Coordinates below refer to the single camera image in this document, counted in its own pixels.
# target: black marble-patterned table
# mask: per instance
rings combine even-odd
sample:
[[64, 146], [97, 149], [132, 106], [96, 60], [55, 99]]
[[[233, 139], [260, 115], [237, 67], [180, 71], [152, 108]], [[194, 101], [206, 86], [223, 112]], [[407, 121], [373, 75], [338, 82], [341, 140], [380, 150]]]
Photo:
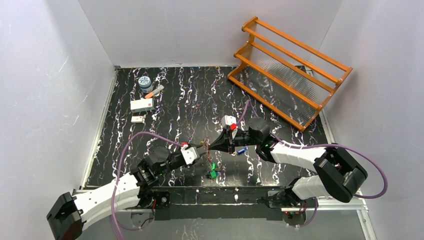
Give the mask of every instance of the black marble-patterned table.
[[[116, 174], [117, 161], [129, 138], [140, 131], [149, 131], [175, 142], [198, 143], [205, 138], [215, 140], [221, 132], [224, 115], [240, 117], [246, 100], [250, 99], [260, 117], [265, 118], [271, 130], [281, 139], [295, 144], [314, 145], [326, 143], [327, 139], [319, 117], [300, 132], [283, 118], [242, 91], [227, 80], [233, 67], [170, 67], [170, 68], [122, 68], [111, 96], [101, 137], [93, 160], [86, 186], [99, 187], [109, 183]], [[242, 76], [254, 78], [253, 73], [242, 71]], [[141, 76], [149, 76], [156, 88], [164, 90], [154, 97], [155, 110], [140, 113], [145, 123], [131, 123], [130, 101], [143, 97], [137, 84]], [[272, 89], [259, 94], [272, 93]], [[253, 114], [249, 109], [245, 120]], [[154, 146], [174, 146], [142, 136], [131, 145], [122, 169], [127, 173], [148, 154]], [[255, 147], [250, 146], [245, 154], [232, 156], [225, 152], [211, 151], [212, 160], [222, 168], [216, 179], [205, 178], [207, 164], [200, 160], [189, 168], [180, 168], [161, 176], [160, 186], [190, 187], [243, 187], [286, 186], [298, 176], [309, 176], [305, 169], [289, 165], [274, 164], [258, 158]]]

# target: white backdrop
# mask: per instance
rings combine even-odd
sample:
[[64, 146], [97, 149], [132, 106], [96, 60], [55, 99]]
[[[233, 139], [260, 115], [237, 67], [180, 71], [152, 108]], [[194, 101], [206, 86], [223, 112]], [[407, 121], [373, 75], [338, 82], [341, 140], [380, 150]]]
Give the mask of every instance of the white backdrop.
[[50, 240], [78, 188], [114, 67], [76, 0], [0, 0], [0, 239]]
[[79, 0], [114, 65], [224, 66], [254, 16], [318, 49], [339, 0]]
[[[345, 0], [321, 51], [354, 68], [325, 107], [334, 138], [370, 155], [384, 169], [388, 191], [367, 200], [381, 240], [424, 239], [424, 4]], [[379, 173], [361, 160], [374, 195]]]

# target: white box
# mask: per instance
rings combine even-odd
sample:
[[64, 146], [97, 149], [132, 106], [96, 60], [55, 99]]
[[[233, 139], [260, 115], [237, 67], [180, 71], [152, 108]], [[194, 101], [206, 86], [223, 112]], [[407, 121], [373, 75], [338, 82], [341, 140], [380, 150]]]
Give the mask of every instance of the white box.
[[140, 99], [130, 102], [131, 105], [131, 112], [133, 113], [139, 113], [144, 111], [149, 111], [155, 109], [155, 106], [153, 104], [153, 98], [148, 99]]
[[133, 124], [144, 124], [146, 116], [132, 116], [131, 123]]

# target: purple cable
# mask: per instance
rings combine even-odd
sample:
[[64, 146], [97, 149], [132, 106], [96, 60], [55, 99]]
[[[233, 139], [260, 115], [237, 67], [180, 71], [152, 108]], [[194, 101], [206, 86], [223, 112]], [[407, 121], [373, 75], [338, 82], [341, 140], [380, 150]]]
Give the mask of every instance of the purple cable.
[[121, 153], [120, 158], [119, 158], [118, 169], [117, 169], [117, 173], [116, 173], [115, 187], [113, 188], [112, 199], [110, 201], [110, 208], [112, 210], [111, 211], [111, 222], [112, 222], [111, 223], [111, 226], [112, 226], [112, 229], [113, 229], [113, 227], [116, 228], [115, 237], [118, 240], [123, 240], [124, 239], [124, 236], [122, 235], [121, 229], [120, 229], [119, 224], [118, 224], [118, 221], [117, 221], [117, 217], [115, 215], [115, 194], [117, 193], [117, 186], [118, 186], [118, 183], [119, 183], [119, 178], [121, 176], [121, 166], [122, 166], [122, 162], [124, 161], [125, 151], [128, 149], [128, 147], [130, 146], [131, 142], [136, 137], [138, 137], [140, 135], [150, 135], [150, 136], [153, 136], [153, 137], [158, 138], [160, 140], [163, 140], [163, 141], [165, 141], [167, 143], [170, 143], [170, 144], [173, 144], [173, 145], [176, 145], [176, 146], [179, 146], [179, 147], [182, 147], [183, 146], [182, 144], [176, 143], [176, 142], [174, 142], [172, 140], [169, 140], [169, 139], [167, 139], [167, 138], [165, 138], [163, 136], [159, 136], [159, 135], [157, 135], [155, 133], [152, 133], [152, 132], [149, 132], [149, 131], [140, 131], [140, 132], [137, 132], [136, 134], [134, 134], [134, 136], [132, 136], [128, 140], [128, 142], [126, 143], [125, 147], [123, 148], [122, 153]]
[[244, 105], [244, 110], [243, 110], [243, 113], [241, 114], [241, 116], [240, 116], [240, 118], [238, 119], [238, 121], [235, 123], [235, 125], [239, 125], [239, 123], [241, 123], [242, 122], [242, 120], [245, 118], [245, 115], [246, 115], [246, 111], [248, 110], [248, 106], [249, 106], [249, 103], [250, 103], [251, 101], [250, 100], [247, 100], [246, 101], [246, 104]]
[[109, 223], [110, 223], [110, 227], [112, 228], [113, 234], [115, 235], [115, 238], [117, 238], [118, 240], [120, 240], [120, 238], [118, 237], [117, 228], [113, 224], [112, 217], [111, 216], [109, 216]]
[[312, 214], [312, 216], [310, 217], [310, 219], [307, 222], [305, 222], [302, 225], [299, 225], [299, 228], [305, 227], [306, 225], [310, 224], [312, 222], [312, 220], [314, 220], [315, 215], [317, 214], [318, 199], [316, 197], [314, 197], [313, 199], [315, 199], [315, 209], [313, 210], [313, 214]]

